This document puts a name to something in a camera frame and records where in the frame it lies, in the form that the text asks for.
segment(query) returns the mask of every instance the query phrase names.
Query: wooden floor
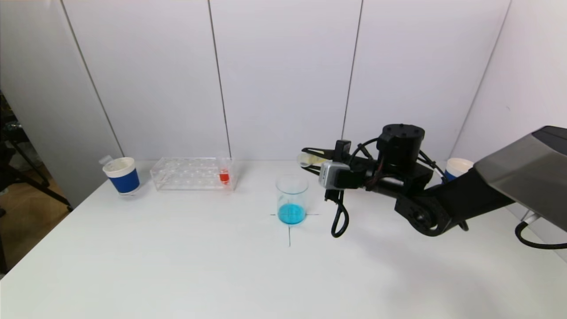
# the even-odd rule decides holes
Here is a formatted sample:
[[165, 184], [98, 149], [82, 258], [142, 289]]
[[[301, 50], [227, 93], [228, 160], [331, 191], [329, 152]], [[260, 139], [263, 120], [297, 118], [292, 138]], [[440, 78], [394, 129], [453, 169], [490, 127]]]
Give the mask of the wooden floor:
[[[40, 170], [48, 177], [49, 187], [63, 195], [45, 166]], [[41, 181], [33, 170], [26, 175]], [[26, 183], [12, 184], [0, 196], [0, 207], [6, 214], [0, 218], [0, 236], [8, 268], [14, 267], [37, 243], [67, 216], [67, 206]]]

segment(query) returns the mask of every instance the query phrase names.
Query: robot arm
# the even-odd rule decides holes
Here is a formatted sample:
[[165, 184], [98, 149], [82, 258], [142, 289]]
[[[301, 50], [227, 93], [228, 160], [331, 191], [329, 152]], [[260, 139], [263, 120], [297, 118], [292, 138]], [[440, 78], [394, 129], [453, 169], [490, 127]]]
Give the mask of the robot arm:
[[[539, 129], [481, 159], [453, 181], [444, 179], [444, 184], [427, 189], [432, 169], [440, 170], [420, 151], [424, 135], [425, 131], [414, 125], [391, 124], [378, 138], [359, 144], [352, 155], [350, 142], [345, 140], [338, 140], [334, 150], [303, 149], [330, 160], [321, 167], [304, 169], [319, 175], [319, 183], [327, 189], [325, 200], [338, 205], [333, 236], [341, 236], [348, 226], [349, 216], [342, 204], [347, 188], [396, 198], [395, 211], [427, 236], [438, 236], [456, 225], [467, 230], [467, 219], [513, 202], [567, 231], [567, 214], [563, 213], [567, 204], [567, 129]], [[366, 149], [373, 142], [379, 150], [377, 159]], [[358, 152], [366, 158], [357, 157]], [[340, 214], [345, 221], [337, 231]]]

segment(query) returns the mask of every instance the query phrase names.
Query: black cable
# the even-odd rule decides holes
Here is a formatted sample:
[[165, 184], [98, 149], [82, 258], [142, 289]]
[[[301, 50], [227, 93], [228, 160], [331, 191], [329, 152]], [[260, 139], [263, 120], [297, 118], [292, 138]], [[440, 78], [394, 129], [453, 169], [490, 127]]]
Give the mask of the black cable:
[[529, 247], [532, 247], [532, 248], [537, 248], [537, 249], [567, 249], [567, 243], [565, 243], [565, 244], [538, 244], [536, 242], [531, 242], [531, 241], [525, 240], [522, 237], [522, 231], [527, 226], [528, 226], [528, 223], [526, 223], [525, 221], [522, 221], [521, 223], [518, 224], [518, 226], [516, 226], [516, 230], [514, 231], [516, 233], [516, 237], [518, 238], [518, 240], [520, 240], [520, 242], [522, 242], [522, 244], [529, 246]]
[[441, 170], [441, 169], [439, 168], [439, 166], [437, 166], [437, 163], [436, 163], [435, 161], [431, 160], [431, 158], [429, 158], [429, 156], [427, 156], [427, 154], [425, 154], [425, 152], [422, 151], [422, 150], [420, 150], [420, 155], [423, 156], [423, 158], [424, 158], [424, 159], [422, 159], [422, 158], [418, 157], [417, 159], [418, 159], [420, 162], [422, 162], [422, 163], [424, 163], [424, 164], [426, 164], [426, 165], [429, 165], [429, 166], [430, 166], [432, 169], [434, 169], [434, 170], [437, 169], [437, 170], [441, 173], [441, 182], [443, 182], [443, 183], [448, 183], [448, 182], [449, 182], [449, 179], [447, 178], [447, 175], [445, 175], [445, 172], [444, 172], [443, 170]]
[[[350, 166], [350, 164], [352, 163], [354, 157], [356, 156], [356, 154], [358, 152], [360, 152], [361, 149], [363, 149], [366, 145], [376, 142], [378, 141], [378, 138], [373, 138], [371, 140], [368, 140], [362, 144], [358, 144], [358, 147], [354, 150], [353, 154], [350, 156], [348, 162], [346, 163], [348, 166]], [[342, 200], [345, 196], [345, 191], [340, 191], [338, 193], [338, 198], [337, 200], [333, 200], [333, 202], [335, 202], [337, 204], [337, 212], [335, 213], [335, 220], [333, 220], [333, 226], [331, 227], [331, 235], [333, 235], [334, 238], [339, 238], [342, 236], [342, 234], [345, 233], [346, 228], [349, 226], [349, 212], [346, 210], [346, 207], [342, 204]], [[337, 226], [338, 226], [338, 220], [341, 217], [341, 214], [343, 214], [345, 216], [345, 221], [342, 224], [342, 227], [339, 231], [337, 231]]]
[[374, 142], [378, 141], [379, 139], [380, 139], [379, 137], [376, 137], [376, 138], [373, 138], [373, 139], [371, 139], [371, 140], [368, 140], [368, 141], [366, 141], [366, 142], [364, 142], [364, 143], [362, 143], [362, 144], [358, 144], [358, 147], [354, 150], [353, 154], [350, 156], [349, 161], [348, 161], [346, 164], [347, 164], [348, 166], [350, 166], [350, 163], [352, 163], [352, 161], [353, 161], [354, 157], [356, 156], [356, 154], [357, 154], [358, 152], [360, 152], [360, 150], [361, 150], [364, 146], [366, 146], [366, 145], [368, 145], [368, 144], [370, 144], [370, 143], [374, 143]]
[[[334, 238], [339, 238], [345, 233], [346, 228], [349, 226], [349, 212], [346, 211], [345, 206], [342, 204], [342, 199], [344, 198], [345, 191], [340, 191], [338, 193], [338, 200], [334, 201], [337, 207], [337, 213], [335, 214], [335, 220], [333, 220], [333, 226], [331, 227], [331, 235]], [[341, 213], [345, 216], [345, 221], [342, 223], [341, 229], [337, 232], [338, 220], [341, 217]]]

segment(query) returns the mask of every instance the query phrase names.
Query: transparent cylinder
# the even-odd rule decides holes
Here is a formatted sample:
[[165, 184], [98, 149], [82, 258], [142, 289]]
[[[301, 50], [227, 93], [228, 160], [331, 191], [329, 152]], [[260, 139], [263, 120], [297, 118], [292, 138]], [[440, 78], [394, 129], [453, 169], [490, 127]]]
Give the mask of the transparent cylinder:
[[301, 223], [306, 215], [307, 179], [283, 175], [276, 180], [278, 218], [285, 224]]

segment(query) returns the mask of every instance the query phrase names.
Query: white cup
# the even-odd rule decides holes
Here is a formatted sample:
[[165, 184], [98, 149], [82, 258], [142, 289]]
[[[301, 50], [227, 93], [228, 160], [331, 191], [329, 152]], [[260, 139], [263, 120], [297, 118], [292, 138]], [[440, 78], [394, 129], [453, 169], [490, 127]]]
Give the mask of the white cup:
[[445, 168], [445, 176], [449, 181], [463, 175], [468, 172], [469, 169], [474, 165], [473, 162], [464, 158], [449, 158], [447, 161], [447, 168]]
[[122, 195], [131, 194], [140, 186], [136, 163], [132, 157], [113, 159], [103, 166], [103, 172]]

